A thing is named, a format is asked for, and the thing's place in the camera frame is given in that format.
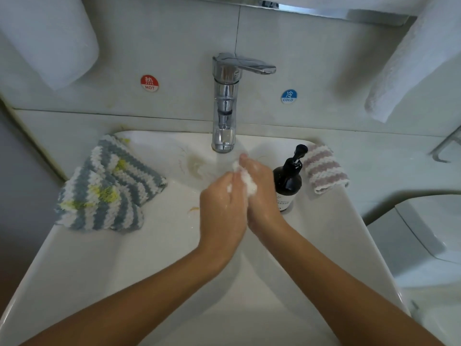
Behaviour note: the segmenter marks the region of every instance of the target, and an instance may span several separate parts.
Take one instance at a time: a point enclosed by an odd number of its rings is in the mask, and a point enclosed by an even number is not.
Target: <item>cold water sticker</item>
[[[141,86],[144,87],[146,91],[155,92],[158,90],[158,81],[152,75],[143,75],[141,77]]]
[[[297,97],[298,93],[295,90],[286,90],[282,93],[281,100],[283,104],[290,104],[293,103]]]

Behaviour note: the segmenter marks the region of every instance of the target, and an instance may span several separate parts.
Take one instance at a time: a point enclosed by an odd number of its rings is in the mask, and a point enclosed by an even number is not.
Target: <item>soap bottle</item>
[[[280,212],[286,210],[293,201],[303,182],[299,171],[303,167],[300,159],[306,155],[308,147],[299,144],[296,147],[295,155],[288,158],[283,166],[274,169],[275,192],[277,193],[277,204]]]

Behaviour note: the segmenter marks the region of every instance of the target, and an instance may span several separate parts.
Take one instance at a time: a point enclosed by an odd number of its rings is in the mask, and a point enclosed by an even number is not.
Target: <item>hand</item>
[[[228,172],[200,194],[198,250],[220,269],[231,260],[247,228],[247,189],[240,173]]]
[[[284,223],[280,214],[275,193],[274,174],[266,165],[250,159],[246,154],[240,155],[240,165],[247,169],[258,186],[256,194],[248,200],[248,225],[258,235],[273,225]]]

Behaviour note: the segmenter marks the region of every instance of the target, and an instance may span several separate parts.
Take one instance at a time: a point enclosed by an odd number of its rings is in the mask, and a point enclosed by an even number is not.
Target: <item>person's right arm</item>
[[[272,170],[246,155],[257,192],[249,199],[249,226],[343,345],[443,346],[430,332],[337,266],[296,230],[277,207]]]

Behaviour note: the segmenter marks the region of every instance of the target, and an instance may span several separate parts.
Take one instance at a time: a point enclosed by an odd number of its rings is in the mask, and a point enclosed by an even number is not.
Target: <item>pink and white striped towel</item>
[[[326,145],[309,148],[304,165],[309,183],[316,194],[323,194],[334,185],[349,185],[348,175]]]

